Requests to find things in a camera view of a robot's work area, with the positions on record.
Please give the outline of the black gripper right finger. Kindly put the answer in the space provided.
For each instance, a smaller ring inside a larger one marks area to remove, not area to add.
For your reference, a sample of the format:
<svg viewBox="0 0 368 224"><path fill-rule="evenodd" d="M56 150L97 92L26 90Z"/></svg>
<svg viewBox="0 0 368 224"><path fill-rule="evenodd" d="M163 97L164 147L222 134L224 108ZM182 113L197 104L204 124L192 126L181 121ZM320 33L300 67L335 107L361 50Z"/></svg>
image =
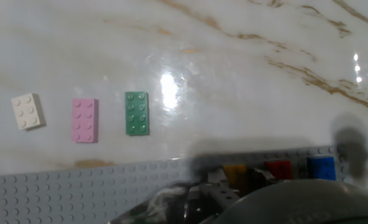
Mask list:
<svg viewBox="0 0 368 224"><path fill-rule="evenodd" d="M251 169L251 186L266 187L276 183L276 178L266 170Z"/></svg>

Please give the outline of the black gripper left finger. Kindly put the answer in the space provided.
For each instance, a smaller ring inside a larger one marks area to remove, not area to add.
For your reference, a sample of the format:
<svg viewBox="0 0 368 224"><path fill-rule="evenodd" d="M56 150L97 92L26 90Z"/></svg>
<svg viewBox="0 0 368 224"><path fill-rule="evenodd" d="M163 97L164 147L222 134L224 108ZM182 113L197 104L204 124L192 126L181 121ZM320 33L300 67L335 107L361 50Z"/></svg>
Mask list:
<svg viewBox="0 0 368 224"><path fill-rule="evenodd" d="M222 169L209 172L206 182L199 185L202 201L208 209L228 209L240 197L229 187L228 179Z"/></svg>

